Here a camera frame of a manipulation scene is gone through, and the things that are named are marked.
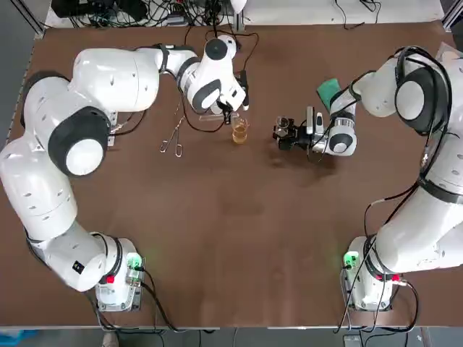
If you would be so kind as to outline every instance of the white robotic arm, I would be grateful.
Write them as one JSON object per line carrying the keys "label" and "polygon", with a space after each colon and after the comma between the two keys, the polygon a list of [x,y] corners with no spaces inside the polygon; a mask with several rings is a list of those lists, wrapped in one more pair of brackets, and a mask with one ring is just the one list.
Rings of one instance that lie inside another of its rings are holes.
{"label": "white robotic arm", "polygon": [[387,307],[395,274],[463,264],[463,60],[439,66],[423,52],[399,51],[333,102],[342,110],[361,100],[378,117],[397,112],[428,138],[402,208],[375,236],[354,239],[344,256],[357,309]]}
{"label": "white robotic arm", "polygon": [[186,46],[94,48],[77,56],[70,82],[55,72],[27,81],[25,133],[1,151],[0,178],[34,253],[68,286],[78,291],[96,286],[101,307],[130,308],[135,290],[130,282],[137,280],[130,262],[141,265],[141,258],[129,240],[89,234],[77,223],[68,176],[86,176],[100,166],[109,119],[149,108],[160,73],[174,76],[198,112],[217,100],[237,110],[246,95],[233,75],[235,53],[226,35],[206,43],[202,60]]}

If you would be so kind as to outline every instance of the cable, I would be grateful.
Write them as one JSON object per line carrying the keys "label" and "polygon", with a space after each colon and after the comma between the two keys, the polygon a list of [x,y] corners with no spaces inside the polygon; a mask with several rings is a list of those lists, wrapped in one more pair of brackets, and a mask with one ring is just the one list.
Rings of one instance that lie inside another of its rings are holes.
{"label": "cable", "polygon": [[236,328],[234,329],[233,344],[231,345],[231,347],[234,347],[234,343],[235,343],[235,341],[236,341],[236,339],[237,339],[237,333],[238,333],[238,328],[236,327]]}
{"label": "cable", "polygon": [[370,12],[375,12],[376,7],[378,6],[378,11],[376,12],[376,19],[375,19],[375,24],[378,24],[378,16],[379,16],[379,11],[381,11],[381,3],[375,0],[359,0],[359,1]]}
{"label": "cable", "polygon": [[147,111],[148,111],[148,109],[145,109],[143,111],[142,116],[138,120],[138,123],[136,123],[136,125],[134,125],[133,128],[131,128],[129,130],[126,130],[125,132],[116,132],[114,134],[110,134],[110,136],[122,136],[122,135],[127,135],[127,134],[130,134],[130,133],[134,132],[139,127],[139,125],[142,123],[143,119],[146,116]]}
{"label": "cable", "polygon": [[[209,30],[205,33],[205,39],[207,40],[208,39],[208,34],[209,33],[212,33],[213,30]],[[227,35],[232,35],[234,37],[237,37],[237,36],[240,36],[240,37],[243,37],[243,38],[248,38],[250,36],[255,36],[256,40],[255,40],[255,43],[254,43],[254,46],[252,47],[251,49],[251,52],[249,53],[249,55],[247,56],[247,58],[245,59],[245,63],[243,64],[243,68],[242,70],[246,70],[246,65],[247,65],[247,62],[249,61],[249,59],[251,58],[252,54],[254,53],[255,51],[255,48],[258,46],[259,44],[259,40],[260,40],[260,37],[259,37],[259,34],[257,33],[249,33],[249,34],[241,34],[241,33],[229,33],[228,31],[225,31],[225,30],[217,30],[218,33],[223,33],[223,34],[227,34]]]}
{"label": "cable", "polygon": [[87,300],[90,302],[92,306],[93,313],[95,313],[96,319],[98,324],[100,325],[101,329],[106,332],[116,332],[121,334],[147,334],[147,335],[162,335],[165,333],[165,330],[144,330],[138,327],[116,327],[112,325],[103,315],[102,312],[98,310],[97,304],[95,304],[90,297],[88,292],[84,293]]}
{"label": "cable", "polygon": [[164,338],[162,337],[162,334],[158,334],[158,336],[161,339],[162,347],[165,347],[166,345],[164,344]]}
{"label": "cable", "polygon": [[376,329],[376,320],[378,319],[379,307],[383,301],[384,289],[386,289],[386,279],[383,278],[383,290],[381,291],[381,296],[379,297],[378,306],[376,307],[376,313],[373,318],[373,326],[369,331],[364,330],[366,333],[372,333]]}
{"label": "cable", "polygon": [[406,286],[408,286],[410,289],[412,289],[413,295],[415,297],[415,315],[413,317],[412,322],[404,329],[401,328],[395,328],[395,327],[383,327],[382,329],[391,331],[393,333],[408,333],[409,331],[412,331],[412,329],[415,327],[418,321],[418,317],[420,315],[420,297],[418,296],[418,292],[416,288],[409,282],[405,281]]}
{"label": "cable", "polygon": [[213,132],[217,132],[218,130],[220,130],[224,124],[225,124],[225,115],[224,115],[224,120],[221,122],[221,124],[216,127],[215,129],[212,129],[212,130],[209,130],[209,129],[200,129],[200,128],[197,128],[195,127],[191,122],[190,120],[188,119],[188,115],[187,115],[187,109],[185,107],[185,100],[184,100],[184,95],[183,95],[183,92],[182,90],[179,88],[179,92],[180,92],[180,95],[182,97],[182,108],[183,108],[183,115],[185,117],[185,120],[187,121],[188,125],[190,126],[190,128],[192,128],[193,130],[196,130],[197,132],[207,132],[207,133],[213,133]]}
{"label": "cable", "polygon": [[[380,202],[385,202],[385,201],[389,201],[389,200],[394,200],[394,199],[396,199],[396,198],[398,198],[398,197],[402,197],[402,196],[404,196],[406,193],[409,193],[409,192],[410,192],[411,190],[413,190],[414,188],[415,188],[415,185],[413,184],[411,187],[407,188],[406,190],[404,190],[404,191],[401,192],[401,193],[398,193],[398,194],[396,194],[396,195],[391,195],[390,197],[385,197],[385,198],[383,198],[383,199],[379,199],[379,200],[376,200],[376,201],[371,202],[371,203],[367,206],[367,208],[366,208],[366,210],[365,210],[365,214],[363,215],[363,231],[365,232],[365,236],[366,236],[366,237],[369,237],[369,234],[368,234],[368,232],[367,232],[367,214],[368,214],[368,210],[369,210],[372,206],[374,206],[374,205],[376,205],[376,204],[379,204]],[[388,220],[387,220],[384,224],[388,223],[388,222],[391,220],[391,218],[392,218],[392,217],[389,216]]]}
{"label": "cable", "polygon": [[361,23],[359,23],[359,24],[354,24],[354,25],[351,26],[351,27],[347,27],[347,26],[346,26],[346,22],[347,22],[346,12],[344,12],[344,10],[342,9],[342,7],[339,6],[338,0],[334,0],[334,3],[335,3],[335,5],[336,5],[336,6],[341,10],[341,12],[342,12],[342,16],[343,16],[343,18],[344,18],[343,27],[344,27],[345,30],[352,30],[352,29],[355,29],[356,27],[360,27],[360,26],[362,26],[362,25],[365,24],[365,22],[361,22]]}
{"label": "cable", "polygon": [[170,330],[175,331],[176,333],[183,333],[184,330],[179,330],[177,329],[170,321],[170,319],[167,317],[166,312],[164,311],[164,308],[161,305],[161,302],[159,301],[158,297],[156,296],[156,293],[154,293],[153,289],[150,288],[146,283],[142,282],[141,287],[144,288],[153,298],[154,302],[156,303],[156,306],[159,308],[159,312],[161,313],[161,316],[166,323],[167,327],[169,327]]}
{"label": "cable", "polygon": [[390,334],[377,334],[377,335],[368,336],[368,338],[365,340],[365,345],[363,345],[363,347],[367,347],[368,341],[370,341],[372,338],[380,338],[383,336],[392,336],[396,334],[397,333],[390,333]]}
{"label": "cable", "polygon": [[193,25],[189,25],[189,26],[188,26],[188,30],[187,30],[187,32],[185,33],[185,37],[184,37],[184,40],[183,40],[183,44],[184,44],[184,45],[187,44],[188,34],[190,33],[190,30],[191,30],[192,27],[193,27]]}
{"label": "cable", "polygon": [[[376,242],[376,236],[373,236],[374,239],[373,239],[373,242],[371,243],[371,245],[369,246],[368,250],[366,251],[365,255],[363,256],[363,259],[362,259],[362,262],[360,263],[360,266],[357,270],[357,273],[355,274],[355,277],[354,277],[354,280],[352,281],[352,287],[354,288],[354,284],[355,284],[355,281],[357,280],[358,278],[358,275],[360,273],[360,270],[362,269],[362,266],[363,264],[365,263],[365,260],[367,259],[368,255],[370,254],[371,252],[371,249],[373,248],[373,245],[375,244]],[[341,322],[339,323],[337,329],[335,331],[333,331],[333,333],[337,334],[339,333],[339,331],[341,330],[341,326],[342,326],[342,323],[344,322],[345,318],[346,318],[346,313],[347,313],[347,310],[349,308],[349,302],[350,302],[350,299],[352,297],[352,293],[354,293],[354,291],[350,291],[349,293],[349,297],[347,298],[347,302],[346,302],[346,306],[344,308],[344,313],[342,315],[342,318],[341,318]]]}
{"label": "cable", "polygon": [[[378,6],[378,11],[376,12],[376,19],[375,19],[375,24],[378,24],[378,16],[379,16],[379,12],[381,11],[381,3],[379,1],[374,1],[374,0],[359,0],[360,3],[365,6],[365,8],[370,11],[370,12],[375,12],[376,11],[376,8]],[[359,24],[353,24],[351,27],[347,27],[347,16],[346,16],[346,12],[344,12],[344,10],[342,9],[342,7],[338,4],[338,0],[334,0],[334,4],[341,10],[342,12],[342,17],[344,19],[344,22],[343,22],[343,28],[345,30],[352,30],[352,29],[355,29],[356,27],[361,27],[362,25],[365,24],[365,22],[361,22]]]}

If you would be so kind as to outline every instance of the green sponge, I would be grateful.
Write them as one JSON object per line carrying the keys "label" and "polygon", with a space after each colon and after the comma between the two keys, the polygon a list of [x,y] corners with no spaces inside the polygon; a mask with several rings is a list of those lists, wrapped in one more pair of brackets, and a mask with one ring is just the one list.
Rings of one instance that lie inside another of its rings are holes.
{"label": "green sponge", "polygon": [[336,78],[323,82],[320,87],[317,88],[317,94],[328,112],[330,111],[331,98],[340,90],[341,87],[339,87],[339,82]]}

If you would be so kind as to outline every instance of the clear container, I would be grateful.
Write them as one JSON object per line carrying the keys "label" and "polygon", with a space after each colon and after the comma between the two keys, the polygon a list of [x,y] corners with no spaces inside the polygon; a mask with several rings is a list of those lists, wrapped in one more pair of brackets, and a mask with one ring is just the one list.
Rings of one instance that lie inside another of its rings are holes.
{"label": "clear container", "polygon": [[231,118],[231,127],[233,128],[233,141],[239,145],[245,143],[247,139],[247,128],[249,127],[247,119],[241,115],[233,117]]}

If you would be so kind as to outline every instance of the table surface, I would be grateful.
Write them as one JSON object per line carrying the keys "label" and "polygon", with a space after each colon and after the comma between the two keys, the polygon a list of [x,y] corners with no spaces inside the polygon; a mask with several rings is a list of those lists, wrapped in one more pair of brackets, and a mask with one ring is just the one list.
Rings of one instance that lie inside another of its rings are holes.
{"label": "table surface", "polygon": [[[203,50],[206,28],[194,27],[188,43]],[[271,138],[277,116],[303,120],[307,105],[322,111],[315,93],[336,77],[346,86],[377,69],[400,46],[436,53],[453,44],[439,22],[405,25],[248,27],[260,41],[247,65],[249,135],[232,142],[224,127],[215,134],[184,125],[182,158],[161,140],[178,119],[175,82],[161,78],[159,94],[136,132],[117,139],[93,175],[72,180],[77,219],[89,231],[131,239],[146,257],[158,295],[178,326],[334,326],[344,304],[339,287],[341,257],[363,234],[369,202],[395,194],[416,178],[423,140],[398,117],[379,119],[357,111],[358,146],[351,158],[326,155],[309,163],[303,151],[281,152]],[[181,44],[186,28],[48,30],[36,41],[28,74],[56,70],[71,77],[84,48],[134,48]],[[243,64],[254,38],[239,38]],[[200,127],[214,127],[201,122]],[[22,134],[16,115],[12,138]],[[0,325],[96,325],[86,298],[67,288],[27,250],[19,219],[0,193]],[[394,208],[372,209],[374,232]],[[419,325],[463,325],[462,270],[407,275],[420,294]],[[402,290],[380,325],[407,325],[412,297]],[[111,314],[120,325],[151,324],[141,312]],[[354,323],[371,324],[372,313]]]}

